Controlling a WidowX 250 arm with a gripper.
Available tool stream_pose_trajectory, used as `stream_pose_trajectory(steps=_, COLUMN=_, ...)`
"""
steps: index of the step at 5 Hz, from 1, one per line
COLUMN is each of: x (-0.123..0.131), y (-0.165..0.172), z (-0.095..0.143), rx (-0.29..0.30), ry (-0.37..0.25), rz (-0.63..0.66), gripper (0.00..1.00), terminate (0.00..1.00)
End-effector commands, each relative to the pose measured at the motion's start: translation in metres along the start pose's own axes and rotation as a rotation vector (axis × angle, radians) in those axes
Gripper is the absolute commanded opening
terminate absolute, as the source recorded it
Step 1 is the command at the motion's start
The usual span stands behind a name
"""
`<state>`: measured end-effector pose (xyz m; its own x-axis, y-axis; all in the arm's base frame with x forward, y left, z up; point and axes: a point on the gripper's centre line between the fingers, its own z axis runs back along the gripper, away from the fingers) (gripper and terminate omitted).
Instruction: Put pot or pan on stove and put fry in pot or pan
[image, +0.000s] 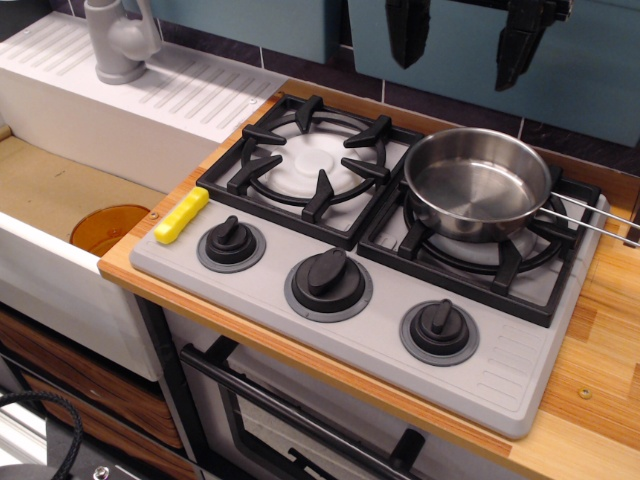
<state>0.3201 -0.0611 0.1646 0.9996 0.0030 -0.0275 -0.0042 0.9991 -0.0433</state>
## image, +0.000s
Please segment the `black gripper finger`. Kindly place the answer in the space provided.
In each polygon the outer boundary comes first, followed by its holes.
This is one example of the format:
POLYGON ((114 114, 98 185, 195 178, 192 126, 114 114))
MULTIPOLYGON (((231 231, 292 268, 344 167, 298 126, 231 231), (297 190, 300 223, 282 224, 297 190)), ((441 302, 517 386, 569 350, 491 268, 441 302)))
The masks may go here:
POLYGON ((391 54, 408 69, 423 55, 430 29, 429 0, 388 0, 385 13, 391 54))
POLYGON ((570 1, 507 2, 507 20, 499 36, 496 91, 512 88, 527 72, 547 28, 571 15, 570 1))

